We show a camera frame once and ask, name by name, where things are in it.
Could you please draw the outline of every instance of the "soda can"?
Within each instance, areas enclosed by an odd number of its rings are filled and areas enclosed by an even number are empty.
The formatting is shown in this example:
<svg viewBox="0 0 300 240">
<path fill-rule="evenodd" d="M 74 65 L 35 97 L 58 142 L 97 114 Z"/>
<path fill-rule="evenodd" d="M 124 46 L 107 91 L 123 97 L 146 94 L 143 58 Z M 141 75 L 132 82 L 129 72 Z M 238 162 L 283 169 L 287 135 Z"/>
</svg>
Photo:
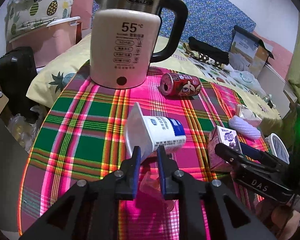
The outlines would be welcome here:
<svg viewBox="0 0 300 240">
<path fill-rule="evenodd" d="M 200 79 L 195 76 L 165 73 L 161 77 L 160 90 L 165 96 L 196 96 L 199 94 L 200 89 Z"/>
</svg>

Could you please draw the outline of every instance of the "blue patterned board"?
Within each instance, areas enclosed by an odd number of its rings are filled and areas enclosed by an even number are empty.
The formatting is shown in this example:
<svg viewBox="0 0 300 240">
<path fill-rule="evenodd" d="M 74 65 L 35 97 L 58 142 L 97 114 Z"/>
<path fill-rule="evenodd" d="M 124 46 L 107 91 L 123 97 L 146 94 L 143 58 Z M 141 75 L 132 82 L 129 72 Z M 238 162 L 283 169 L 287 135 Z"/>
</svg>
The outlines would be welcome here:
<svg viewBox="0 0 300 240">
<path fill-rule="evenodd" d="M 181 41 L 193 36 L 224 51 L 228 51 L 232 42 L 232 30 L 238 25 L 252 32 L 256 23 L 243 11 L 228 0 L 183 0 L 189 14 Z M 93 4 L 93 15 L 98 5 Z M 169 37 L 174 15 L 170 10 L 162 10 L 160 35 Z"/>
</svg>

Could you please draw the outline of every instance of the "kettle brand logo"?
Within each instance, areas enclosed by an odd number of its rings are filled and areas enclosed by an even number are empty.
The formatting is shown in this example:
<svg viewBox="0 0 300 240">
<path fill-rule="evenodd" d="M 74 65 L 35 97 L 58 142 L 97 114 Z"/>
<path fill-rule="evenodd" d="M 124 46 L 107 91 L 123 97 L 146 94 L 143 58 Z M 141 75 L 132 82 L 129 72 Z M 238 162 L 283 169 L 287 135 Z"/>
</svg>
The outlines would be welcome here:
<svg viewBox="0 0 300 240">
<path fill-rule="evenodd" d="M 153 0 L 128 0 L 128 2 L 139 3 L 147 6 L 153 5 Z"/>
</svg>

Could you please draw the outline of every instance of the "metal bolt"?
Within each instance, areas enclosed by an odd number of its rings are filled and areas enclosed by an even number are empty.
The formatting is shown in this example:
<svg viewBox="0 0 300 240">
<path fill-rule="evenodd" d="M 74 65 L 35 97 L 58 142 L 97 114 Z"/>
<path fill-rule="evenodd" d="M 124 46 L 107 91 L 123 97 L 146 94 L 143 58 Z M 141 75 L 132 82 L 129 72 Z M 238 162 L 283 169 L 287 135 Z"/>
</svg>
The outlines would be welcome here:
<svg viewBox="0 0 300 240">
<path fill-rule="evenodd" d="M 174 174 L 175 174 L 177 177 L 182 177 L 185 173 L 184 173 L 183 171 L 181 171 L 181 170 L 176 170 L 176 171 L 174 172 Z"/>
<path fill-rule="evenodd" d="M 80 179 L 80 180 L 77 181 L 77 185 L 78 185 L 79 187 L 83 187 L 83 186 L 85 186 L 86 184 L 87 184 L 87 181 L 86 181 L 85 179 Z"/>
<path fill-rule="evenodd" d="M 218 180 L 218 179 L 214 179 L 212 181 L 212 185 L 215 186 L 215 187 L 220 187 L 221 186 L 221 181 Z"/>
<path fill-rule="evenodd" d="M 117 171 L 114 172 L 114 175 L 115 175 L 116 177 L 118 177 L 118 178 L 122 177 L 123 174 L 124 174 L 123 171 L 120 171 L 120 170 L 117 170 Z"/>
</svg>

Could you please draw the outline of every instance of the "kettle handle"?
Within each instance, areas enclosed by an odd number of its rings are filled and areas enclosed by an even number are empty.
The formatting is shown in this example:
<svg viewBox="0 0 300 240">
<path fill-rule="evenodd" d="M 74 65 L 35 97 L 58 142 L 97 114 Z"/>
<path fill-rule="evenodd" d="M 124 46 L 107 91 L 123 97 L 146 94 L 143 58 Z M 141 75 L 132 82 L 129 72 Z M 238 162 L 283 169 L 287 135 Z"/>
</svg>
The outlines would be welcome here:
<svg viewBox="0 0 300 240">
<path fill-rule="evenodd" d="M 163 61 L 175 52 L 188 17 L 188 8 L 182 0 L 160 0 L 160 5 L 173 11 L 174 22 L 167 46 L 163 50 L 152 54 L 151 63 Z"/>
</svg>

